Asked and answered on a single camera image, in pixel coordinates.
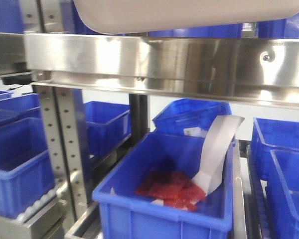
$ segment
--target storage rack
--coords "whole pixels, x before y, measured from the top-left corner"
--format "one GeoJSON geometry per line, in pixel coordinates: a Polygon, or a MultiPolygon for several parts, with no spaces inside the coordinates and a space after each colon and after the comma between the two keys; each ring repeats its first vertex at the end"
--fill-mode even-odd
{"type": "MultiPolygon", "coordinates": [[[[0,42],[7,46],[15,44],[15,39],[20,47],[10,52],[2,47],[0,64],[10,63],[13,58],[8,56],[19,52],[13,64],[24,65],[22,35],[0,34],[0,42]]],[[[33,85],[40,95],[57,183],[58,200],[53,202],[65,213],[46,233],[47,238],[63,237],[62,228],[67,239],[96,238],[101,228],[95,219],[97,204],[90,201],[91,190],[101,172],[108,171],[147,132],[147,95],[299,107],[299,40],[28,34],[25,48],[27,68],[33,70],[33,85]],[[132,138],[97,160],[93,170],[85,166],[89,155],[81,89],[130,93],[132,138]]],[[[27,72],[22,69],[4,74],[27,72]]],[[[258,233],[260,222],[249,220],[257,212],[244,206],[248,200],[243,197],[236,145],[231,237],[264,238],[258,233]]],[[[13,222],[0,218],[0,225],[17,238],[13,222]]]]}

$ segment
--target metal post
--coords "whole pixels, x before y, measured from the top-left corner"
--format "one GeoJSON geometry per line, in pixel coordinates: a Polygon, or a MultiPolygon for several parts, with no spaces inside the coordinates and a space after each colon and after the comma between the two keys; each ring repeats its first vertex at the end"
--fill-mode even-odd
{"type": "Polygon", "coordinates": [[[78,89],[55,88],[65,155],[77,217],[88,208],[93,181],[82,92],[78,89]]]}
{"type": "Polygon", "coordinates": [[[146,95],[129,94],[131,108],[131,140],[135,145],[149,131],[148,97],[146,95]]]}
{"type": "Polygon", "coordinates": [[[46,140],[55,178],[57,197],[62,200],[65,209],[63,227],[68,231],[76,221],[71,187],[69,185],[68,165],[65,157],[58,105],[53,87],[35,86],[39,94],[46,140]]]}

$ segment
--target white paper slip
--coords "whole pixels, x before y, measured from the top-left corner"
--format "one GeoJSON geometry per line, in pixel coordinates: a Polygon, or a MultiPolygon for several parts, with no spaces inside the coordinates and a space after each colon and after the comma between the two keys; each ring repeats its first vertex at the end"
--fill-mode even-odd
{"type": "Polygon", "coordinates": [[[192,179],[207,195],[222,183],[227,149],[245,118],[233,115],[217,116],[205,138],[199,172],[192,179]]]}
{"type": "Polygon", "coordinates": [[[184,135],[193,136],[193,137],[202,137],[205,138],[207,135],[206,130],[201,129],[200,127],[193,127],[193,128],[185,128],[184,135]]]}

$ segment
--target reflective metal surface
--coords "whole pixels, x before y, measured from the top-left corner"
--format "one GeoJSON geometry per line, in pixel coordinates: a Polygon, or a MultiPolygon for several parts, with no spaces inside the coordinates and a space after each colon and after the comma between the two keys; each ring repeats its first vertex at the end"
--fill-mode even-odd
{"type": "Polygon", "coordinates": [[[94,239],[101,230],[99,206],[93,202],[75,225],[65,235],[65,239],[94,239]]]}
{"type": "Polygon", "coordinates": [[[61,217],[62,210],[56,198],[24,224],[0,216],[0,238],[40,239],[61,220],[61,217]]]}
{"type": "Polygon", "coordinates": [[[39,94],[46,141],[54,174],[57,197],[64,202],[63,227],[67,231],[76,221],[72,190],[69,185],[68,164],[64,152],[63,135],[58,116],[58,105],[52,87],[37,86],[34,91],[39,94]]]}
{"type": "Polygon", "coordinates": [[[229,102],[250,102],[264,106],[299,107],[299,88],[297,87],[147,78],[140,81],[134,77],[111,77],[68,72],[53,72],[52,74],[53,80],[33,84],[229,102]]]}
{"type": "Polygon", "coordinates": [[[299,40],[25,39],[28,67],[54,71],[55,86],[299,106],[299,40]]]}
{"type": "Polygon", "coordinates": [[[22,19],[24,24],[25,33],[41,33],[42,29],[41,21],[42,16],[40,12],[39,0],[19,0],[22,19]]]}
{"type": "Polygon", "coordinates": [[[0,33],[0,76],[27,71],[23,35],[0,33]]]}
{"type": "Polygon", "coordinates": [[[93,190],[82,93],[69,88],[56,88],[55,92],[72,196],[79,218],[86,211],[93,190]]]}
{"type": "Polygon", "coordinates": [[[60,34],[25,39],[30,69],[299,87],[299,40],[60,34]]]}
{"type": "Polygon", "coordinates": [[[236,147],[233,155],[233,187],[234,187],[234,239],[247,239],[246,217],[243,197],[243,186],[241,177],[239,142],[236,140],[236,147]]]}
{"type": "Polygon", "coordinates": [[[46,33],[74,33],[71,0],[41,0],[46,33]]]}

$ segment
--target metal shelf rail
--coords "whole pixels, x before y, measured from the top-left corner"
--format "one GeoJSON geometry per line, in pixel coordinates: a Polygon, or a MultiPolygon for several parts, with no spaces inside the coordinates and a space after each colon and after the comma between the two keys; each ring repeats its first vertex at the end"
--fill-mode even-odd
{"type": "Polygon", "coordinates": [[[0,33],[0,77],[28,74],[23,34],[0,33]]]}

